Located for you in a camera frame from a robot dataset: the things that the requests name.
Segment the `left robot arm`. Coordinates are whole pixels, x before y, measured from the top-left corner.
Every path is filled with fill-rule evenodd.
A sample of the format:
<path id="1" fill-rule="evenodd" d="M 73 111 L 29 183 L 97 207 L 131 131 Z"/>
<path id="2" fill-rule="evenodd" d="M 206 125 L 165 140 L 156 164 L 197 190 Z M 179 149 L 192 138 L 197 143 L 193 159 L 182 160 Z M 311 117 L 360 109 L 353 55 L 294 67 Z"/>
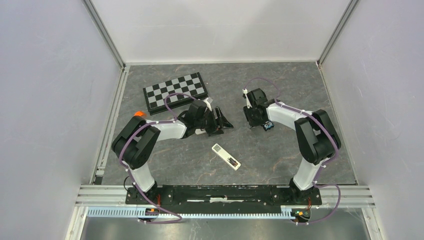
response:
<path id="1" fill-rule="evenodd" d="M 218 106 L 212 108 L 207 100 L 194 100 L 187 110 L 171 120 L 152 121 L 134 115 L 114 139 L 111 149 L 128 172 L 139 199 L 151 204 L 157 198 L 157 190 L 148 160 L 158 141 L 186 139 L 203 133 L 211 137 L 233 127 Z"/>

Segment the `white remote with buttons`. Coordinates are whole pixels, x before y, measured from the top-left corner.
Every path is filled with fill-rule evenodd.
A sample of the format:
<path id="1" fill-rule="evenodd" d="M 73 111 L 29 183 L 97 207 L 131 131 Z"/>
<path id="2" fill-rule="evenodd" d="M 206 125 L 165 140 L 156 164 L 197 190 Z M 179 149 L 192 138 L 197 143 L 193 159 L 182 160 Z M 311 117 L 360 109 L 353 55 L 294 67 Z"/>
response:
<path id="1" fill-rule="evenodd" d="M 196 129 L 195 130 L 195 134 L 196 135 L 201 135 L 201 134 L 206 134 L 206 130 L 205 129 Z"/>

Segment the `silver black AAA battery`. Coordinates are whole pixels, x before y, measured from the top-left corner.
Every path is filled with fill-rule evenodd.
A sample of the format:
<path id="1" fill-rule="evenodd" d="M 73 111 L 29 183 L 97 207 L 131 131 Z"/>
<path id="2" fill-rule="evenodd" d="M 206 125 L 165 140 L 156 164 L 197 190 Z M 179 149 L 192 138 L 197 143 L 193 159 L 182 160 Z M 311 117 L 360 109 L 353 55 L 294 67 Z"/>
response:
<path id="1" fill-rule="evenodd" d="M 238 165 L 238 162 L 236 160 L 232 159 L 232 158 L 229 158 L 228 162 L 234 167 L 236 167 Z"/>

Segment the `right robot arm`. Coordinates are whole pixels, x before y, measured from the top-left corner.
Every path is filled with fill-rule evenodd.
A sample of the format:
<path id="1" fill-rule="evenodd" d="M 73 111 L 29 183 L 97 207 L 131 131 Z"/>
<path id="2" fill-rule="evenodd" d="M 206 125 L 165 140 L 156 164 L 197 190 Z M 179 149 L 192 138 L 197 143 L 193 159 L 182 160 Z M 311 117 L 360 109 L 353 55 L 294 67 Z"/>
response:
<path id="1" fill-rule="evenodd" d="M 341 148 L 340 137 L 325 110 L 300 110 L 278 100 L 269 100 L 260 89 L 243 89 L 243 107 L 250 127 L 270 130 L 276 123 L 295 131 L 302 160 L 289 182 L 289 199 L 302 204 L 317 183 L 317 174 L 325 162 L 334 158 Z"/>

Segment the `slim white remote control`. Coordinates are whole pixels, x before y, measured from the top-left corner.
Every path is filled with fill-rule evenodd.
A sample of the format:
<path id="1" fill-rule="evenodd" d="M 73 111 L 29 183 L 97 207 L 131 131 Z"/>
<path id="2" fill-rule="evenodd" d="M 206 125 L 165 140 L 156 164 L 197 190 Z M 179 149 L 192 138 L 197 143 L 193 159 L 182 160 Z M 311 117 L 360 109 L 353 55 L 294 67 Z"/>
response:
<path id="1" fill-rule="evenodd" d="M 236 160 L 231 154 L 229 154 L 222 146 L 220 146 L 219 144 L 214 144 L 212 147 L 211 147 L 211 149 L 212 149 L 212 151 L 217 155 L 217 156 L 219 156 L 227 165 L 229 165 L 233 170 L 235 170 L 235 171 L 237 171 L 240 167 L 241 167 L 241 164 L 240 164 L 240 162 L 238 161 L 238 160 Z M 235 161 L 237 161 L 238 162 L 238 165 L 236 166 L 236 167 L 234 167 L 234 166 L 232 166 L 229 162 L 228 162 L 228 159 L 229 158 L 232 158 L 232 159 L 234 159 Z"/>

